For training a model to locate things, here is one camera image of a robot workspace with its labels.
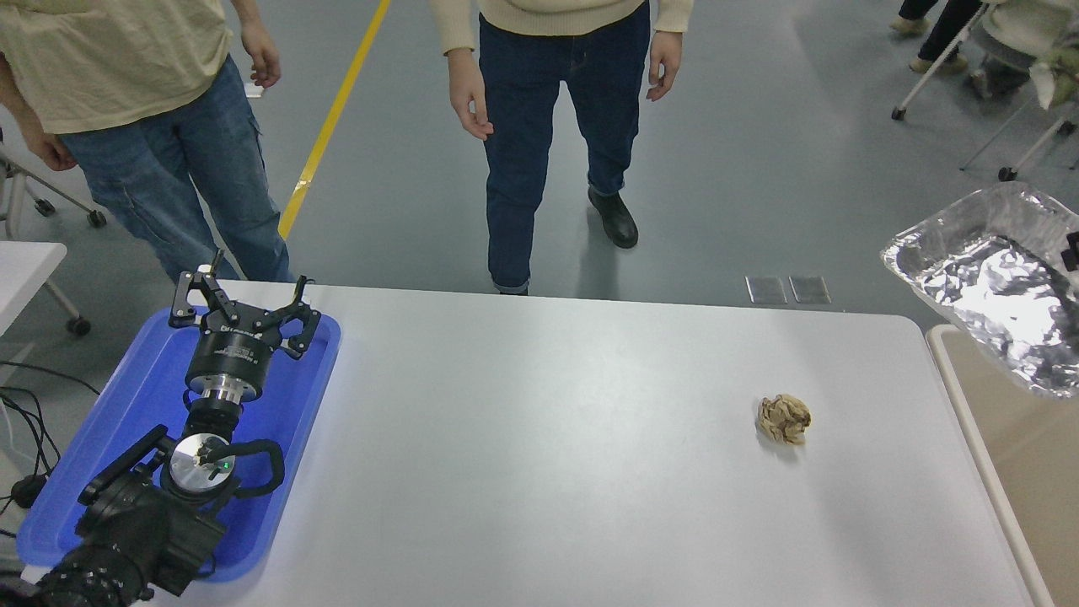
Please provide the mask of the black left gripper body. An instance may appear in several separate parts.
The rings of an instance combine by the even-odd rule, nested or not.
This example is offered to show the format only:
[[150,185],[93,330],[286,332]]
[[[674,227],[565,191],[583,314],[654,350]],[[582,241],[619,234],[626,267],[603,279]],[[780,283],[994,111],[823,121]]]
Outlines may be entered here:
[[250,387],[263,387],[273,353],[282,343],[277,327],[232,327],[202,316],[200,337],[185,374],[189,387],[201,387],[211,377],[228,375]]

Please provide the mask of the person's right hand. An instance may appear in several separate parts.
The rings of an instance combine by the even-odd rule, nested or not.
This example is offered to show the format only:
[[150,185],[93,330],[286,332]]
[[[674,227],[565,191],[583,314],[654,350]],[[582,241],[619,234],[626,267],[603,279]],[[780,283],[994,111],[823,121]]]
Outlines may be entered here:
[[43,132],[37,123],[21,123],[19,130],[24,144],[36,157],[40,158],[51,170],[70,170],[76,168],[78,161],[70,154],[62,139]]
[[484,142],[494,134],[488,115],[486,86],[474,51],[469,47],[448,50],[448,101],[464,132]]

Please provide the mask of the person's left hand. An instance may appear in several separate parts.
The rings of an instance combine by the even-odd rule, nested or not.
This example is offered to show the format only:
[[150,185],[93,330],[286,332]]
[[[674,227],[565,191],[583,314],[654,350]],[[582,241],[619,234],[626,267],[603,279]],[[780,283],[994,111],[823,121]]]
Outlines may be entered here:
[[674,87],[682,64],[684,35],[656,30],[650,46],[648,89],[645,99],[659,101]]
[[251,60],[252,84],[263,89],[277,84],[282,75],[279,51],[265,24],[259,20],[240,23],[240,45]]

